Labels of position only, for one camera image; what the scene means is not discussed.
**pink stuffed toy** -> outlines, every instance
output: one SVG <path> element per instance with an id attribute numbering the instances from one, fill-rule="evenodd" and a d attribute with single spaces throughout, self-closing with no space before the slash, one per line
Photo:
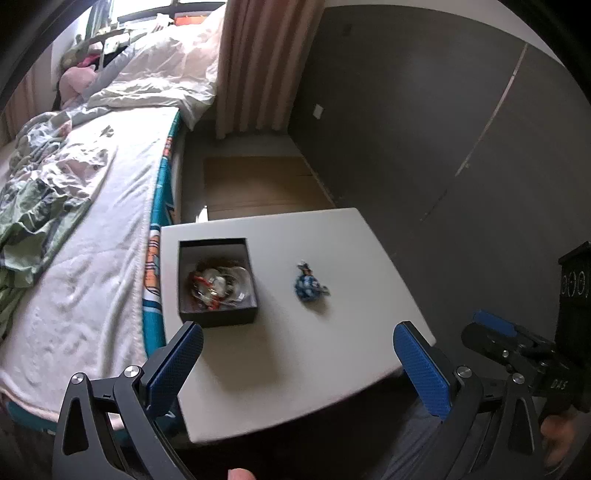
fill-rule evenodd
<path id="1" fill-rule="evenodd" d="M 95 77 L 94 65 L 67 69 L 60 79 L 61 107 L 67 107 L 74 98 L 92 83 Z"/>

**metal bolt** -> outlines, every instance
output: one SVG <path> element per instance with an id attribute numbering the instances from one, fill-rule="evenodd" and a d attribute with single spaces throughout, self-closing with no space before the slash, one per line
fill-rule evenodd
<path id="1" fill-rule="evenodd" d="M 79 384 L 79 383 L 80 383 L 80 382 L 82 382 L 83 380 L 84 380 L 84 374 L 77 373 L 77 374 L 74 374 L 74 375 L 72 375 L 72 383 L 73 383 L 74 385 L 77 385 L 77 384 Z"/>
<path id="2" fill-rule="evenodd" d="M 525 383 L 525 377 L 521 374 L 513 374 L 511 378 L 513 379 L 513 382 L 515 382 L 518 385 L 522 385 L 523 383 Z"/>
<path id="3" fill-rule="evenodd" d="M 130 365 L 123 373 L 127 378 L 133 378 L 139 373 L 139 367 L 136 365 Z"/>
<path id="4" fill-rule="evenodd" d="M 461 367 L 457 367 L 456 372 L 462 378 L 470 378 L 472 376 L 472 370 L 470 370 L 468 367 L 464 365 L 462 365 Z"/>

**open box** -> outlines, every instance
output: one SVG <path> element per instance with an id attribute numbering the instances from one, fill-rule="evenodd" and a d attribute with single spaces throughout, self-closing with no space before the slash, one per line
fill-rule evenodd
<path id="1" fill-rule="evenodd" d="M 190 274 L 197 264 L 209 267 L 242 267 L 250 275 L 251 294 L 234 307 L 221 305 L 219 310 L 203 310 L 191 295 Z M 258 309 L 256 286 L 245 238 L 220 238 L 179 242 L 178 245 L 178 314 L 183 321 L 201 327 L 244 325 L 255 320 Z"/>

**mattress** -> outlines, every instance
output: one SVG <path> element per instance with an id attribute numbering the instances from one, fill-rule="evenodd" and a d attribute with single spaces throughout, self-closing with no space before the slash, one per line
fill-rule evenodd
<path id="1" fill-rule="evenodd" d="M 114 377 L 164 344 L 159 233 L 180 200 L 181 148 L 171 150 L 185 130 L 175 107 L 123 109 L 75 128 L 67 141 L 84 143 L 108 125 L 118 150 L 102 189 L 0 346 L 0 393 L 11 416 L 36 429 L 57 422 L 74 373 Z M 9 152 L 0 152 L 0 182 Z"/>

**dial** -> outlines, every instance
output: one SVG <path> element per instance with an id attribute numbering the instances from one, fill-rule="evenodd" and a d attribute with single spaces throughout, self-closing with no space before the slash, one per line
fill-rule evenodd
<path id="1" fill-rule="evenodd" d="M 577 274 L 575 272 L 571 272 L 569 274 L 569 297 L 572 297 L 576 290 L 577 290 Z"/>
<path id="2" fill-rule="evenodd" d="M 585 272 L 579 272 L 579 278 L 577 279 L 577 293 L 582 295 L 585 291 Z"/>

